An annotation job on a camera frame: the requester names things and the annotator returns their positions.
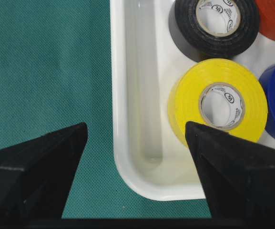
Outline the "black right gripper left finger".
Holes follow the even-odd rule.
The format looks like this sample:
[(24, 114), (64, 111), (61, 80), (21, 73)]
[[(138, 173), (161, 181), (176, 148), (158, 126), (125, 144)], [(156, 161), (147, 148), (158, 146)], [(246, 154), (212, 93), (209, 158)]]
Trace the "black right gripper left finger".
[(83, 122), (0, 149), (0, 228), (61, 219), (87, 140)]

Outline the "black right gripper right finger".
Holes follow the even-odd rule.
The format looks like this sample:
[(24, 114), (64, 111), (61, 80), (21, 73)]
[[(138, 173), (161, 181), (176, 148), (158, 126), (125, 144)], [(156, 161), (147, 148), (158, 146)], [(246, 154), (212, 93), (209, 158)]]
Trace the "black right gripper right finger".
[(275, 229), (275, 149), (189, 121), (185, 139), (211, 213), (225, 229)]

